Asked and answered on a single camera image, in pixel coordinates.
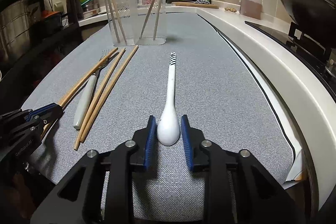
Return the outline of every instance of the metal screw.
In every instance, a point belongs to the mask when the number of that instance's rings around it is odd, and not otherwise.
[[[204,147],[209,147],[212,145],[212,142],[208,141],[208,140],[204,140],[203,142],[201,142],[201,144],[204,146]]]
[[[247,157],[249,157],[251,155],[251,153],[250,153],[249,150],[242,150],[242,151],[240,151],[240,154],[244,158],[247,158]]]
[[[127,147],[133,147],[133,146],[135,145],[135,141],[132,141],[132,140],[127,141],[127,142],[125,142],[125,145],[126,145]]]
[[[97,155],[97,151],[96,150],[89,150],[86,155],[89,157],[89,158],[93,158]]]

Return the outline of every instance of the blue gripper pad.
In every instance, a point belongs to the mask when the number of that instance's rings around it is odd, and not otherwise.
[[[151,165],[152,153],[153,153],[153,146],[155,143],[155,133],[156,133],[156,122],[155,117],[150,117],[148,121],[147,128],[149,127],[149,133],[147,137],[146,147],[145,147],[145,160],[144,166],[146,170],[148,170],[149,166]]]
[[[29,122],[36,115],[43,116],[50,108],[53,108],[55,105],[56,103],[51,103],[49,105],[43,106],[37,110],[30,112],[26,118],[26,122]]]
[[[202,172],[209,167],[209,158],[199,146],[205,140],[203,132],[189,125],[187,115],[181,118],[181,131],[184,145],[185,161],[193,173]]]

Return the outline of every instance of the gray fabric mat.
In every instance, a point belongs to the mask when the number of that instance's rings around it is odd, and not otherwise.
[[[261,89],[229,45],[193,13],[167,14],[168,41],[140,46],[118,80],[84,144],[73,150],[77,131],[73,115],[81,93],[65,109],[31,160],[57,183],[89,149],[105,152],[144,128],[149,115],[157,120],[164,108],[171,52],[176,52],[175,108],[190,125],[222,148],[249,149],[280,183],[293,162],[287,143]],[[38,85],[23,109],[58,102],[67,90],[111,49],[108,25],[71,52]],[[132,47],[127,47],[120,64]],[[99,77],[98,85],[108,68]],[[200,220],[204,177],[190,174],[182,137],[171,146],[157,144],[154,167],[133,176],[135,217],[160,221]]]

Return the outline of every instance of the spoon handle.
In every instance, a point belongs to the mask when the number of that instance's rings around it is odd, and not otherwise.
[[[170,59],[169,59],[166,105],[174,105],[175,69],[176,69],[176,53],[172,52],[170,54]]]

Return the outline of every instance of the stainless steel pot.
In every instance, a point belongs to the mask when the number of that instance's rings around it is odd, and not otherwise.
[[[30,48],[31,15],[28,0],[19,0],[0,13],[0,65],[11,66]]]
[[[0,13],[0,25],[5,26],[14,18],[28,13],[28,0],[19,0]]]
[[[94,9],[99,8],[98,0],[90,0],[86,4],[82,5],[83,12],[88,12]]]
[[[20,34],[28,30],[30,28],[30,25],[30,13],[25,13],[12,19],[1,29],[1,31],[3,32],[4,40],[6,42],[11,42]]]
[[[12,65],[23,54],[25,54],[30,48],[30,33],[29,30],[21,33],[15,39],[6,43],[1,36],[0,47],[0,64],[1,67],[7,67]]]

